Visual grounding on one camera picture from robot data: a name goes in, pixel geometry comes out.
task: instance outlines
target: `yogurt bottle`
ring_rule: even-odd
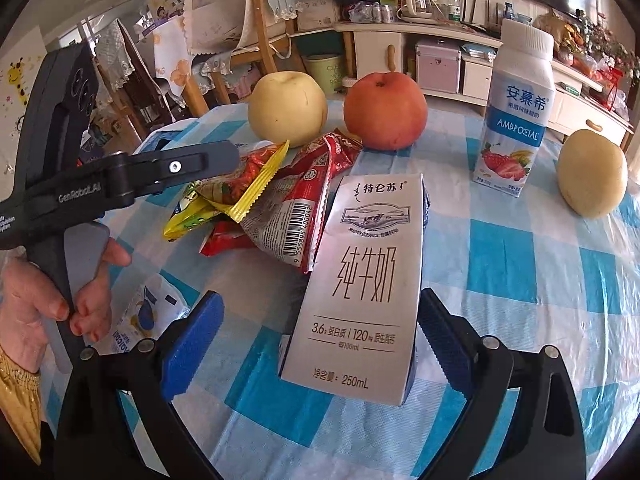
[[[556,96],[553,50],[550,34],[513,20],[502,22],[474,182],[520,196]]]

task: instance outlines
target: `white bottle cap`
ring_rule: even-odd
[[[554,54],[554,38],[551,34],[514,20],[502,22],[501,40],[507,48],[531,54],[545,61],[551,61]]]

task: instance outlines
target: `table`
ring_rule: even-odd
[[[342,124],[330,102],[326,129]],[[209,140],[250,142],[244,104],[218,107],[168,147]],[[640,189],[631,185],[606,218],[585,221],[558,193],[560,145],[545,139],[519,199],[470,182],[481,120],[430,110],[425,132],[396,153],[365,150],[353,173],[424,174],[431,199],[422,286],[480,335],[509,348],[557,346],[577,393],[590,478],[636,419],[640,400]],[[407,479],[419,474],[452,428],[464,400],[447,384],[421,330],[417,378],[399,407],[331,396],[275,375],[278,342],[306,279],[258,250],[205,258],[203,231],[163,242],[180,189],[137,200],[104,222],[132,253],[112,269],[114,318],[149,275],[160,272],[190,304],[206,290],[225,301],[225,321],[188,391],[174,405],[227,479]],[[66,380],[50,352],[42,399],[56,427]],[[508,392],[476,471],[499,450],[517,393]],[[149,465],[162,470],[130,399],[127,419]]]

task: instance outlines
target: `snack bag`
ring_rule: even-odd
[[[141,339],[158,339],[176,319],[187,317],[190,307],[180,291],[160,274],[150,276],[129,301],[111,333],[111,351],[131,350]]]
[[[247,237],[264,252],[310,272],[324,224],[329,183],[353,165],[361,150],[358,140],[344,136],[340,130],[300,149],[240,222]],[[204,247],[209,254],[215,246],[214,238],[219,236],[214,230],[207,239]],[[235,237],[227,238],[225,245],[232,248],[244,243],[242,237]]]
[[[251,241],[239,224],[221,220],[214,224],[209,236],[200,246],[203,256],[215,256],[228,249],[251,249],[255,244]]]
[[[174,241],[224,212],[240,221],[263,192],[287,155],[289,143],[268,140],[240,147],[240,164],[233,172],[187,184],[162,236]]]

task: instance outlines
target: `ambrosial label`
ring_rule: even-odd
[[[555,89],[494,70],[474,182],[520,196],[555,95]]]

